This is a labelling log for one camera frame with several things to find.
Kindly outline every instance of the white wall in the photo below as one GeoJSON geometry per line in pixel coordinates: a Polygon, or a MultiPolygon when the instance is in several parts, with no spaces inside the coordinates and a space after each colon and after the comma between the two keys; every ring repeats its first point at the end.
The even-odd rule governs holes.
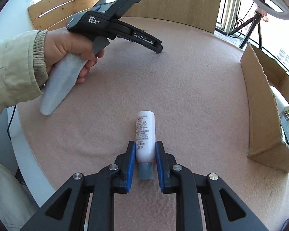
{"type": "MultiPolygon", "coordinates": [[[[34,30],[27,8],[30,0],[9,0],[0,12],[0,41],[34,30]]],[[[12,144],[7,135],[7,110],[0,115],[0,163],[13,174],[18,168],[12,144]]]]}

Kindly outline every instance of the blue gripper pad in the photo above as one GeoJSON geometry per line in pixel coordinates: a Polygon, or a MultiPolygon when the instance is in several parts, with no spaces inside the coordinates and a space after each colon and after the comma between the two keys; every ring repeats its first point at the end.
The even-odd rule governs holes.
{"type": "Polygon", "coordinates": [[[126,192],[128,193],[133,180],[134,166],[135,166],[135,155],[136,155],[136,145],[134,143],[131,155],[129,157],[129,165],[127,168],[127,178],[126,178],[126,192]]]}
{"type": "Polygon", "coordinates": [[[160,185],[160,191],[163,193],[165,189],[165,182],[164,182],[164,170],[163,170],[163,164],[160,156],[160,149],[158,142],[155,144],[156,149],[156,167],[157,167],[157,175],[158,175],[158,183],[160,185]]]}

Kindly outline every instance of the hand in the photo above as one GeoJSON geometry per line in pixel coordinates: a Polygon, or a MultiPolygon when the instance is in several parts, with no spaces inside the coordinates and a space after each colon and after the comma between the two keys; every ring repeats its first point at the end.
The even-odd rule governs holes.
{"type": "Polygon", "coordinates": [[[93,53],[93,43],[86,37],[69,32],[66,28],[50,31],[45,36],[44,58],[46,71],[49,74],[55,63],[60,61],[68,52],[80,54],[83,60],[88,60],[79,73],[77,83],[83,83],[90,68],[102,58],[105,50],[93,53]]]}

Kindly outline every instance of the tripod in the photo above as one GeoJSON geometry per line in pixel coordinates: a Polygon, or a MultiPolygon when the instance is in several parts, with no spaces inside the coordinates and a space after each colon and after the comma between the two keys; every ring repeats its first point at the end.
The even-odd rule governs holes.
{"type": "Polygon", "coordinates": [[[244,36],[239,48],[243,48],[244,45],[247,43],[248,39],[250,38],[251,33],[253,33],[254,28],[256,27],[256,25],[258,26],[258,35],[259,35],[259,49],[262,48],[262,39],[261,39],[261,27],[260,27],[260,21],[261,18],[263,17],[263,15],[261,13],[259,13],[256,10],[256,14],[254,15],[254,17],[248,19],[246,22],[244,22],[241,26],[237,27],[237,29],[231,31],[228,35],[233,35],[234,33],[239,32],[240,29],[244,28],[246,25],[249,25],[250,23],[251,26],[249,27],[246,35],[244,36]]]}

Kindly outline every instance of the finger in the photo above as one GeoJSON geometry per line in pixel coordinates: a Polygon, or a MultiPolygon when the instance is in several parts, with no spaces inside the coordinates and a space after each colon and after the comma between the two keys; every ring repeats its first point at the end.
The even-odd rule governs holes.
{"type": "Polygon", "coordinates": [[[90,68],[83,67],[79,72],[78,77],[85,77],[89,73],[90,68]]]}
{"type": "Polygon", "coordinates": [[[96,54],[96,57],[102,58],[102,57],[104,56],[104,54],[105,54],[105,49],[102,49],[100,52],[98,52],[98,53],[96,54]]]}
{"type": "Polygon", "coordinates": [[[86,67],[87,67],[87,68],[91,68],[91,67],[93,67],[96,63],[97,63],[97,58],[96,58],[95,60],[89,60],[89,61],[87,61],[87,63],[86,63],[86,67]]]}
{"type": "Polygon", "coordinates": [[[80,54],[83,60],[94,60],[93,43],[86,37],[66,32],[63,42],[63,48],[67,52],[80,54]]]}
{"type": "Polygon", "coordinates": [[[76,83],[84,83],[85,82],[85,78],[83,77],[78,77],[76,83]]]}

